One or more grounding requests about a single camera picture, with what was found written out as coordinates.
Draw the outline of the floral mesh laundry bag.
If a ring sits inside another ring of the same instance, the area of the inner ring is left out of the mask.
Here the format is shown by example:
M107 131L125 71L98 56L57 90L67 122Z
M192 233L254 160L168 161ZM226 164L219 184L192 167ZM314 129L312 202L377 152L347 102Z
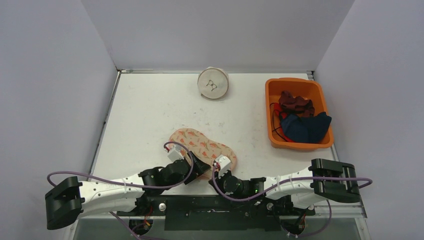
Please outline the floral mesh laundry bag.
M237 165L238 158L235 152L223 143L213 141L206 137L202 132L193 128L180 128L176 130L170 137L169 142L178 142L184 145L188 150L192 151L200 160L210 164L212 167L213 161L220 155L227 156L231 161L230 170L234 170ZM170 143L167 148L172 147L174 144ZM187 159L188 164L191 163L187 151L182 148L181 151Z

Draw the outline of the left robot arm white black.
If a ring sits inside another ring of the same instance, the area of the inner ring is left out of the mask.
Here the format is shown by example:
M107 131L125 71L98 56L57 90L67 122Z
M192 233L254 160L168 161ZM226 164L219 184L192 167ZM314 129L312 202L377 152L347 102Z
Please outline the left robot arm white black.
M179 158L165 167L113 180L88 175L91 181L80 181L77 173L70 172L69 177L53 184L45 194L46 228L58 230L82 217L100 213L144 215L151 206L148 198L181 184L187 185L211 169L192 151L188 156L188 159Z

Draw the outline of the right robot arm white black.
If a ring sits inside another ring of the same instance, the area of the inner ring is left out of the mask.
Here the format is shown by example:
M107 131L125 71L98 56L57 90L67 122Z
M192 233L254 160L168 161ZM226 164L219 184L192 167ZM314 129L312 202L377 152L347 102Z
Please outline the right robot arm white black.
M315 203L331 200L338 203L358 203L361 200L354 165L323 158L311 160L311 165L291 174L242 180L216 164L209 184L222 197L233 202L270 202L283 200L282 207L290 215Z

